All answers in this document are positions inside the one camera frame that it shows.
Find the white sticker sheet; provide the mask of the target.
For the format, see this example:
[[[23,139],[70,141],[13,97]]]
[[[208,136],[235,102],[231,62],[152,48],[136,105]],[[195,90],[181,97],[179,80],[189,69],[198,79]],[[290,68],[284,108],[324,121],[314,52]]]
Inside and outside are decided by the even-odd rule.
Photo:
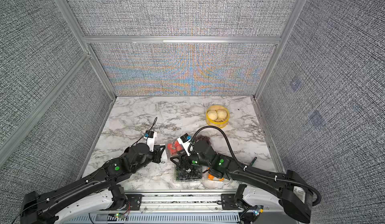
[[[162,156],[161,156],[161,164],[166,164],[167,160],[168,160],[167,151],[164,150],[163,153],[162,153]]]

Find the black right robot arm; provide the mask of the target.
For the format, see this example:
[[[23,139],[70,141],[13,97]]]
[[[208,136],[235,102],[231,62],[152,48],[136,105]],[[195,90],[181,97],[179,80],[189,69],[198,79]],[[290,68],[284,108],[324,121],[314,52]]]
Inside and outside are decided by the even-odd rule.
[[[236,204],[243,209],[253,207],[246,200],[245,193],[248,187],[253,186],[276,196],[278,204],[289,217],[308,224],[313,206],[318,205],[322,199],[320,192],[294,171],[277,173],[248,166],[230,156],[216,153],[203,140],[194,144],[191,154],[182,150],[170,160],[180,169],[187,170],[193,165],[204,166],[214,177],[242,182],[237,190]]]

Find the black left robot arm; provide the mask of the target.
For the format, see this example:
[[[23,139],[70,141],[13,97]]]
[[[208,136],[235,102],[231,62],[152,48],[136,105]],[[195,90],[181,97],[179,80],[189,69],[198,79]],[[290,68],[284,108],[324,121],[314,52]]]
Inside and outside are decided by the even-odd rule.
[[[20,222],[61,224],[86,213],[127,209],[127,196],[120,182],[151,162],[160,163],[164,150],[165,145],[156,145],[151,150],[147,144],[139,143],[67,186],[44,194],[25,195]]]

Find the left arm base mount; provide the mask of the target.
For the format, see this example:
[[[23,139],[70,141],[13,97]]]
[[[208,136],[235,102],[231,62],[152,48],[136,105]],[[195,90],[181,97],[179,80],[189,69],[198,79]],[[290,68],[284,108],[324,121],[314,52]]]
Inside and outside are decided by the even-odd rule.
[[[139,211],[142,203],[142,194],[126,194],[126,202],[121,209],[122,211]]]

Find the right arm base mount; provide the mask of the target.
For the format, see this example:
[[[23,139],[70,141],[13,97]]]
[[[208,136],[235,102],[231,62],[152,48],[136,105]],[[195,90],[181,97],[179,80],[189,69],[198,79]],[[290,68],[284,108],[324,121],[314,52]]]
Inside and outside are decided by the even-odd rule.
[[[221,194],[220,202],[223,210],[240,210],[235,202],[235,194]]]

